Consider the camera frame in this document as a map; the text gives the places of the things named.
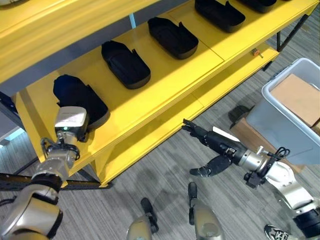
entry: white plastic bin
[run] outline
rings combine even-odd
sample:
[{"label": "white plastic bin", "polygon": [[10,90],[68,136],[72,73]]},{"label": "white plastic bin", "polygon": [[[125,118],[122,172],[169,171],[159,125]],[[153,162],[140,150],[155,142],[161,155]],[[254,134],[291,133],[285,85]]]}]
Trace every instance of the white plastic bin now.
[{"label": "white plastic bin", "polygon": [[292,164],[320,164],[320,136],[271,95],[271,90],[288,75],[294,74],[320,89],[320,67],[300,58],[262,88],[262,99],[250,111],[246,121],[275,148],[290,149]]}]

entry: shelf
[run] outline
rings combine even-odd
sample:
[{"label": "shelf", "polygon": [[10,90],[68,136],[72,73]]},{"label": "shelf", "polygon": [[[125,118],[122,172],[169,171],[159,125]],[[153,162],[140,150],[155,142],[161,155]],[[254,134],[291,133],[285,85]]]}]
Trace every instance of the shelf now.
[{"label": "shelf", "polygon": [[264,63],[272,61],[279,54],[265,43],[259,45],[258,49],[263,55],[263,58],[259,55],[253,57],[251,54],[246,54],[237,62],[216,75],[212,80],[207,81],[192,92],[205,109],[226,95],[231,89],[242,83],[242,81],[257,72],[264,66]]},{"label": "shelf", "polygon": [[229,1],[232,6],[245,15],[241,28],[233,33],[226,33],[206,20],[195,10],[194,0],[174,8],[168,14],[183,22],[194,35],[203,41],[223,60],[234,59],[240,52],[252,49],[265,42],[303,14],[310,14],[319,0],[276,1],[268,13],[258,13],[238,0]]},{"label": "shelf", "polygon": [[74,173],[94,160],[95,155],[114,147],[191,93],[205,82],[205,75],[212,68],[223,62],[202,42],[191,57],[174,59],[150,36],[147,23],[114,40],[126,44],[129,49],[136,49],[151,69],[151,79],[144,87],[125,88],[109,70],[98,47],[16,95],[16,107],[40,161],[44,160],[40,139],[44,136],[56,139],[54,121],[59,106],[53,94],[53,82],[58,76],[69,74],[89,84],[111,112],[109,120],[90,133],[87,143],[79,143],[81,159],[76,161],[71,171]]},{"label": "shelf", "polygon": [[105,157],[106,164],[103,170],[99,170],[101,185],[106,186],[117,175],[178,131],[183,124],[183,118],[195,118],[279,54],[267,44],[261,44],[259,49],[263,58],[246,54],[115,146],[110,156]]},{"label": "shelf", "polygon": [[[104,174],[101,168],[108,166],[104,164],[104,158],[112,154],[113,149],[119,143],[123,144],[123,141],[139,129],[151,126],[152,124],[149,125],[151,121],[192,93],[196,98],[199,98],[203,108],[207,108],[209,104],[217,101],[244,78],[232,77],[232,80],[216,82],[217,86],[204,87],[212,89],[213,93],[210,93],[208,97],[199,97],[205,94],[205,90],[201,88],[203,84],[206,84],[210,79],[215,80],[217,74],[234,63],[248,62],[247,60],[251,59],[250,56],[244,58],[248,58],[247,60],[242,60],[242,57],[254,47],[261,48],[263,52],[266,51],[268,49],[266,45],[258,43],[286,27],[304,13],[310,13],[318,3],[317,0],[305,0],[304,3],[301,3],[301,0],[278,2],[280,3],[277,3],[275,9],[266,14],[255,13],[241,3],[234,2],[247,16],[247,23],[235,33],[223,33],[209,24],[195,12],[192,1],[171,10],[168,14],[162,14],[160,17],[169,18],[176,24],[182,21],[199,39],[195,54],[184,60],[171,57],[150,36],[147,23],[115,38],[115,41],[126,44],[129,49],[136,49],[151,69],[150,82],[139,89],[129,90],[120,83],[104,62],[101,48],[98,47],[17,93],[15,96],[16,108],[40,161],[44,161],[40,139],[43,137],[56,139],[54,121],[59,107],[52,89],[53,81],[58,76],[69,74],[80,78],[93,88],[110,109],[110,119],[89,134],[88,142],[78,144],[81,158],[76,161],[69,173],[72,175],[94,161],[97,173]],[[249,32],[251,32],[251,37],[245,37]],[[270,53],[272,56],[276,55],[274,50],[271,50]],[[256,57],[255,63],[251,63],[250,60],[250,65],[262,66],[266,64],[269,59],[267,56],[264,58]],[[253,72],[253,70],[247,71],[245,68],[243,71],[241,74],[239,73],[239,76]],[[166,133],[166,136],[169,136],[176,128],[171,127],[171,123],[166,124],[166,128],[167,126],[170,126],[169,133]],[[126,165],[119,166],[119,169],[127,167]],[[110,172],[113,175],[119,174],[116,171]]]},{"label": "shelf", "polygon": [[23,0],[0,7],[0,83],[158,0]]}]

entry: cardboard box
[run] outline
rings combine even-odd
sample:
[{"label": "cardboard box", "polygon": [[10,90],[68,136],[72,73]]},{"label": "cardboard box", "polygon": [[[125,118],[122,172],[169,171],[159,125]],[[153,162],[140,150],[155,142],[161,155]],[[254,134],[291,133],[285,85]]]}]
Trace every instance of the cardboard box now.
[{"label": "cardboard box", "polygon": [[320,119],[320,91],[296,75],[290,74],[271,94],[309,127]]},{"label": "cardboard box", "polygon": [[[230,130],[251,151],[256,152],[260,146],[271,153],[277,151],[273,145],[247,123],[245,117],[241,118]],[[289,165],[295,174],[300,173],[305,167],[305,165],[293,165],[285,158],[281,162]]]}]

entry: floor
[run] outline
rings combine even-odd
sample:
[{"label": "floor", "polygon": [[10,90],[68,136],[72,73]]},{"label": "floor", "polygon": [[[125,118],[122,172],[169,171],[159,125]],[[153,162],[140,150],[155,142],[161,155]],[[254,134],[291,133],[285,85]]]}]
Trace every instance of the floor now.
[{"label": "floor", "polygon": [[[292,24],[282,31],[288,35]],[[275,47],[276,38],[268,41]],[[229,131],[228,112],[237,105],[252,107],[261,96],[261,87],[275,73],[297,58],[307,57],[320,65],[320,7],[306,21],[271,67],[260,70],[234,89],[194,122],[209,130],[213,125]],[[0,149],[1,172],[13,173],[36,155],[27,134],[22,134]],[[196,178],[189,169],[202,166],[216,154],[180,130],[114,181],[114,187],[103,190],[62,191],[59,206],[64,212],[56,240],[123,240],[133,219],[142,215],[140,200],[148,197],[158,215],[159,232],[154,240],[195,240],[195,230],[188,224],[187,186],[198,185],[199,197],[215,211],[227,240],[264,240],[263,227],[274,224],[297,236],[302,233],[264,184],[251,189],[244,184],[245,171],[232,165],[212,178]],[[35,166],[23,172],[31,175]],[[320,196],[320,165],[306,167],[296,176],[313,196]],[[16,192],[0,192],[0,198]],[[0,222],[8,206],[0,208]]]}]

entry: white label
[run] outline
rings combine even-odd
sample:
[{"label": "white label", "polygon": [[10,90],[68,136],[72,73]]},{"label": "white label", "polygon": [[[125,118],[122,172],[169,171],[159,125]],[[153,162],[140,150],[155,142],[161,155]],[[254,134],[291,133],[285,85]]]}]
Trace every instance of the white label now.
[{"label": "white label", "polygon": [[86,120],[87,111],[79,106],[61,107],[55,121],[56,128],[81,127]]},{"label": "white label", "polygon": [[232,136],[231,134],[221,130],[220,128],[217,128],[216,126],[213,126],[212,128],[212,131],[214,131],[215,133],[217,134],[220,134],[228,139],[231,139],[233,141],[236,141],[236,142],[240,142],[240,140],[238,138],[236,138],[235,136]]}]

